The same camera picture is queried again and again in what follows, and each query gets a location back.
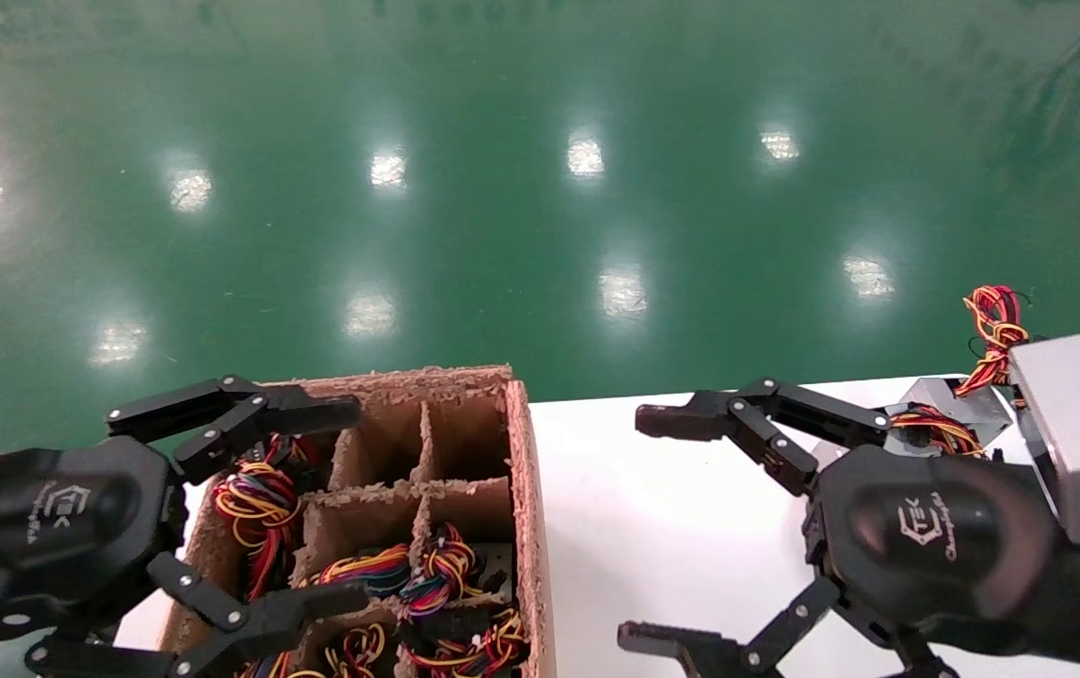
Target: cardboard edge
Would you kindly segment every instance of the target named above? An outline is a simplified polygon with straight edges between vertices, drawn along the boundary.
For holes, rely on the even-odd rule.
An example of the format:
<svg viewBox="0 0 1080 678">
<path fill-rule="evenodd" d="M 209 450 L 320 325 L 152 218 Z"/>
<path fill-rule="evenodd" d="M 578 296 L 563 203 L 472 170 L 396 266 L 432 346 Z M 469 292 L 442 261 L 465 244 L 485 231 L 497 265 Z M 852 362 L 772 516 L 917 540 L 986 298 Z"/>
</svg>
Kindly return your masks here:
<svg viewBox="0 0 1080 678">
<path fill-rule="evenodd" d="M 540 460 L 536 451 L 531 410 L 522 381 L 505 387 L 507 433 L 511 443 L 511 476 L 514 490 L 515 570 L 518 610 L 530 632 L 531 653 L 523 664 L 523 678 L 555 678 L 552 589 L 548 584 L 548 535 L 544 532 L 543 497 L 540 496 Z"/>
</svg>

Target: logo on robotic hand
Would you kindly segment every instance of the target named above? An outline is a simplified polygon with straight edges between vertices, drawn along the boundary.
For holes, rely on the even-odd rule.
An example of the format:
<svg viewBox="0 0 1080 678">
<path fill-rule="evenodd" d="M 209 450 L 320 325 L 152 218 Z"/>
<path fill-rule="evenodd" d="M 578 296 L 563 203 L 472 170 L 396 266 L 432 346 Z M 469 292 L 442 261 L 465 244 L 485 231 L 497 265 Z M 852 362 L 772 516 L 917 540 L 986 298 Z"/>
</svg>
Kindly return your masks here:
<svg viewBox="0 0 1080 678">
<path fill-rule="evenodd" d="M 950 562 L 956 561 L 958 541 L 954 538 L 954 520 L 949 516 L 949 506 L 945 505 L 945 501 L 936 492 L 932 493 L 932 506 L 926 507 L 921 504 L 919 498 L 904 499 L 904 505 L 899 507 L 900 531 L 922 546 L 928 546 L 937 537 L 948 534 L 945 559 Z"/>
<path fill-rule="evenodd" d="M 87 510 L 87 498 L 92 496 L 92 490 L 79 485 L 54 490 L 55 485 L 57 482 L 50 480 L 41 486 L 40 492 L 33 499 L 33 509 L 28 514 L 28 529 L 25 535 L 27 543 L 37 542 L 37 533 L 41 531 L 41 519 L 53 518 L 54 529 L 70 527 L 71 516 Z"/>
<path fill-rule="evenodd" d="M 936 511 L 926 510 L 920 505 L 920 499 L 904 499 L 900 507 L 900 531 L 906 538 L 922 546 L 941 537 L 941 518 Z"/>
</svg>

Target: tangled wires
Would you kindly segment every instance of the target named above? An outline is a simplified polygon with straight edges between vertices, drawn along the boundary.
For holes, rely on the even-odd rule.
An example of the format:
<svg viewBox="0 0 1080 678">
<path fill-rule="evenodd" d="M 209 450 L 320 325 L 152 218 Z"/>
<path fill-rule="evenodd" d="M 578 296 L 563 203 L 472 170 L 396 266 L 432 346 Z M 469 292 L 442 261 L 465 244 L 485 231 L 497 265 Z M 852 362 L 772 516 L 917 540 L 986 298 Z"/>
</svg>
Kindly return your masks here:
<svg viewBox="0 0 1080 678">
<path fill-rule="evenodd" d="M 944 416 L 931 405 L 913 403 L 906 411 L 892 416 L 892 426 L 909 429 L 916 425 L 926 428 L 929 443 L 941 447 L 945 455 L 975 456 L 983 458 L 983 447 L 974 432 L 949 417 Z"/>
<path fill-rule="evenodd" d="M 390 546 L 375 556 L 356 556 L 332 562 L 312 575 L 302 586 L 362 580 L 368 594 L 387 597 L 396 594 L 409 580 L 409 550 L 406 544 Z"/>
<path fill-rule="evenodd" d="M 213 489 L 213 506 L 229 519 L 234 540 L 251 550 L 246 599 L 254 600 L 268 591 L 273 570 L 287 570 L 298 541 L 301 505 L 293 482 L 268 463 L 242 462 Z"/>
<path fill-rule="evenodd" d="M 1017 294 L 1003 284 L 984 284 L 962 299 L 974 316 L 974 330 L 983 339 L 984 352 L 966 381 L 954 389 L 962 396 L 996 383 L 1009 383 L 1009 348 L 1029 342 L 1029 331 L 1021 326 L 1021 304 Z"/>
<path fill-rule="evenodd" d="M 518 610 L 507 608 L 494 615 L 494 625 L 471 642 L 437 640 L 436 655 L 420 656 L 407 651 L 411 662 L 430 669 L 430 678 L 481 678 L 523 659 L 523 619 Z"/>
<path fill-rule="evenodd" d="M 436 612 L 448 600 L 481 595 L 480 588 L 467 582 L 475 568 L 474 551 L 453 524 L 442 524 L 422 551 L 422 571 L 401 589 L 401 599 L 411 616 L 423 616 Z"/>
<path fill-rule="evenodd" d="M 340 649 L 326 648 L 323 655 L 326 664 L 332 669 L 330 675 L 316 673 L 316 670 L 298 670 L 286 678 L 375 678 L 372 674 L 372 662 L 379 660 L 381 653 L 386 651 L 386 628 L 379 623 L 370 626 L 351 628 L 342 635 L 342 640 L 338 643 Z M 280 665 L 272 666 L 272 673 L 268 678 L 285 678 L 284 670 L 287 665 L 287 652 L 281 655 L 284 661 L 278 660 Z"/>
</svg>

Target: robotic hand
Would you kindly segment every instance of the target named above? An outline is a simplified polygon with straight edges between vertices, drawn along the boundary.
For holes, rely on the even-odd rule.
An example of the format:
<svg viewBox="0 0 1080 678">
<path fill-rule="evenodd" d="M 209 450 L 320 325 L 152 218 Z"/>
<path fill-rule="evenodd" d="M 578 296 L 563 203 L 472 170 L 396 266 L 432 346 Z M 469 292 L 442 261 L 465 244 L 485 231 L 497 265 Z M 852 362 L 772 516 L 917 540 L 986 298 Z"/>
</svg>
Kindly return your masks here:
<svg viewBox="0 0 1080 678">
<path fill-rule="evenodd" d="M 832 609 L 897 653 L 905 668 L 893 678 L 957 678 L 929 643 L 1080 664 L 1080 336 L 1010 358 L 1040 472 L 889 453 L 886 412 L 772 380 L 700 391 L 685 407 L 643 405 L 639 432 L 729 438 L 789 493 L 807 496 L 815 579 L 747 643 L 635 622 L 619 626 L 618 643 L 680 661 L 691 678 L 781 678 L 778 662 Z M 820 469 L 772 422 L 850 451 Z"/>
<path fill-rule="evenodd" d="M 355 424 L 354 396 L 238 377 L 197 383 L 108 413 L 109 438 L 79 450 L 0 455 L 0 640 L 54 627 L 26 654 L 46 678 L 230 677 L 244 661 L 293 649 L 311 619 L 353 612 L 364 589 L 329 584 L 243 605 L 178 561 L 183 484 L 200 484 L 272 432 Z M 148 443 L 201 428 L 166 459 Z M 213 630 L 181 655 L 84 640 L 162 588 Z"/>
</svg>

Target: cardboard divider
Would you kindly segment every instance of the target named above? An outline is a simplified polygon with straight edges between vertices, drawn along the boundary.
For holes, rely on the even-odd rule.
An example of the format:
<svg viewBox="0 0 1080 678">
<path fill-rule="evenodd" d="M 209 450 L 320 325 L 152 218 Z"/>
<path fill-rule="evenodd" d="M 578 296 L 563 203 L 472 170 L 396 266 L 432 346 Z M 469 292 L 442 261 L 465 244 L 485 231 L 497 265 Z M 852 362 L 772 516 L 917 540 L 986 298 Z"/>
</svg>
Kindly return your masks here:
<svg viewBox="0 0 1080 678">
<path fill-rule="evenodd" d="M 514 543 L 511 482 L 507 477 L 435 483 L 422 486 L 422 493 L 427 506 L 419 514 L 428 520 L 430 531 L 437 524 L 450 523 L 470 544 Z"/>
<path fill-rule="evenodd" d="M 293 584 L 360 551 L 409 544 L 421 502 L 405 485 L 390 490 L 307 494 L 302 511 L 305 545 L 295 554 Z"/>
<path fill-rule="evenodd" d="M 438 480 L 487 480 L 511 472 L 500 395 L 427 404 Z"/>
<path fill-rule="evenodd" d="M 406 482 L 422 460 L 420 432 L 419 402 L 364 408 L 360 424 L 338 435 L 327 488 L 342 490 Z"/>
</svg>

